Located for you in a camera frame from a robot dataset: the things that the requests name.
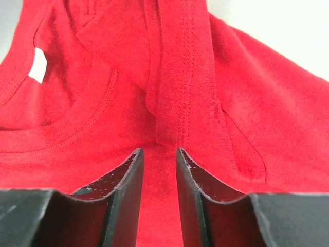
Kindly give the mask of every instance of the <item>neckline seam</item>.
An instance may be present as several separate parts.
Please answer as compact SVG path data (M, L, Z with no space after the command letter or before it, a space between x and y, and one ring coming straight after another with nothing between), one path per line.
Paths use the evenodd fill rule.
M20 86L24 82L25 78L28 77L28 72L29 72L28 68L32 67L32 64L33 64L35 36L38 32L40 25L42 24L43 20L47 17L49 10L51 9L51 7L53 6L55 1L56 0L53 0L49 6L42 5L42 7L36 11L35 18L30 22L30 25L28 26L27 31L22 30L23 29L22 21L21 21L22 15L23 15L24 11L26 11L24 9L24 5L22 6L20 17L19 17L20 19L15 28L11 46L6 55L6 57L8 57L8 61L6 61L6 58L5 58L2 61L2 63L0 63L0 68L5 67L4 75L1 76L0 79L2 79L3 85L7 85L7 86L4 86L4 88L9 89L9 91L7 91L6 89L5 89L5 91L0 90L1 95L3 95L3 93L5 94L4 97L0 96L0 108L3 105L5 105L15 95L15 92L20 88ZM15 48L17 48L15 36L17 35L17 33L19 33L18 29L20 29L19 32L24 32L21 39L27 41L23 45L23 48L21 49L21 51L24 52L24 54L22 55L23 61L19 65L15 65L16 67L14 67L14 69L8 70L8 67L9 67L8 64L10 62L12 62L13 60L15 60L13 58L14 51L12 49L14 46L15 46ZM19 72L19 74L17 76L11 75L11 73L14 74L14 72Z
M116 88L117 80L118 80L118 71L116 69L112 69L111 79L107 86L105 96L100 102L100 106L96 109L96 112L92 115L92 117L82 126L82 128L75 133L73 133L68 138L62 140L59 143L55 143L54 145L47 147L47 148L41 148L39 150L33 150L33 151L26 151L26 152L10 152L10 151L0 151L0 156L31 156L31 155L38 155L42 156L44 154L54 153L56 151L59 151L63 148L66 148L67 146L73 144L74 142L77 142L79 139L81 139L85 134L89 132L89 130L93 127L93 125L98 121L98 119L104 114L108 106L112 103L113 99L113 92Z

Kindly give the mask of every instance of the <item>red cotton fabric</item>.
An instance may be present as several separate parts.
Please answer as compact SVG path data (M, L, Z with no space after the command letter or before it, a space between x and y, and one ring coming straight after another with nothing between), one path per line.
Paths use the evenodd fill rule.
M182 246L177 147L242 192L329 191L328 119L326 81L205 0L24 1L0 66L0 187L71 193L142 147L136 246Z

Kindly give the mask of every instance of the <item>stitching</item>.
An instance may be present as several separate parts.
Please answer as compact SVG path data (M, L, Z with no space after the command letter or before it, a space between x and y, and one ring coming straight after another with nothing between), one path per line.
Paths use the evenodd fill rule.
M188 80L188 72L189 72L189 61L190 61L190 37L189 37L189 23L188 23L188 3L186 3L186 39L187 39L187 71L185 73L185 80L182 83L182 86L184 85L184 93L181 95L181 99L183 99L183 118L182 118L182 132L181 132L181 145L184 145L185 141L185 124L186 124L186 105L187 105L187 100L186 100L186 92L187 92L187 80Z
M191 84L193 79L193 71L194 71L194 1L192 2L191 6L191 19L192 19L192 68L191 68L191 81L190 81L190 90L189 90L189 98L188 98L188 113L187 113L187 120L188 120L188 131L187 131L187 140L186 140L186 147L189 148L190 144L190 129L191 129Z
M111 80L109 83L109 86L107 88L105 97L102 101L102 104L100 105L99 109L96 111L96 113L93 115L93 117L88 121L88 123L78 132L76 132L73 136L69 137L68 139L55 144L52 147L48 147L46 149L41 149L41 150L36 150L36 151L32 151L32 152L23 152L23 153L17 153L17 152L6 152L6 153L10 153L11 155L31 155L31 154L40 154L39 157L41 157L41 155L45 152L55 152L57 150L60 150L62 148L66 148L67 146L76 143L80 138L82 138L86 133L88 133L88 131L93 127L93 125L95 124L95 122L103 115L103 113L106 111L108 105L110 104L110 99L112 98L113 92L114 92L114 88L115 85L117 83L117 79L118 79L118 72L114 69L112 71L112 75L111 75Z
M184 67L185 67L185 36L184 36L184 18L183 18L183 1L180 1L180 15L181 15L181 36L182 36L182 47L183 47L183 66L181 67L181 74L184 73ZM181 98L182 98L182 83L183 83L183 77L180 81L180 87L179 87L179 103L178 103L178 135L177 135L177 144L180 146L180 118L182 116L182 110L181 110Z
M51 13L51 10L55 4L55 1L56 0L53 0L51 2L51 4L49 5L50 7L47 8L46 10L46 13L41 15L40 13L37 13L37 15L40 14L41 16L41 20L37 23L36 25L36 28L35 28L35 31L34 31L34 34L33 34L33 39L32 39L32 43L33 43L33 46L35 47L35 37L36 37L36 34L38 32L38 30L40 29L41 25L44 23L45 19L50 15ZM26 54L27 54L27 50L25 49L24 50L24 57L26 57ZM16 91L21 87L23 81L27 78L28 76L26 75L22 75L20 76L17 80L20 81L20 83L18 85L15 85L12 89L11 89L11 92L8 94L7 97L5 97L1 102L0 102L0 107L4 106L16 93Z
M89 0L89 15L96 15L96 1L95 0Z
M259 153L259 151L255 148L255 146L248 140L248 138L245 136L244 133L242 133L242 131L240 130L240 128L236 125L235 121L233 120L233 118L228 115L228 113L223 109L221 108L222 111L231 119L232 123L235 125L235 127L237 128L237 130L242 134L242 136L247 140L247 142L252 146L252 148L256 151L256 153L259 155L259 157L262 159L262 162L263 162L263 165L264 165L264 170L265 170L265 183L267 184L267 169L266 169L266 165L265 165L265 162L264 162L264 159L263 157L261 156L261 154Z

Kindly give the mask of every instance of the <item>white background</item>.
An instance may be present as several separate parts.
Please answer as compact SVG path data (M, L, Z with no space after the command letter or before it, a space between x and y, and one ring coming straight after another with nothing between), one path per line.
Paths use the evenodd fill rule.
M208 0L208 10L329 81L329 1Z

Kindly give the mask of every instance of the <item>white tag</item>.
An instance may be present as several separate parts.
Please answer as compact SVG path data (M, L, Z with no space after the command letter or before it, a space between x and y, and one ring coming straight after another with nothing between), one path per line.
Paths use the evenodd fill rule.
M34 61L29 73L29 77L33 78L41 84L46 73L46 68L47 59L45 57L45 54L41 49L35 48Z

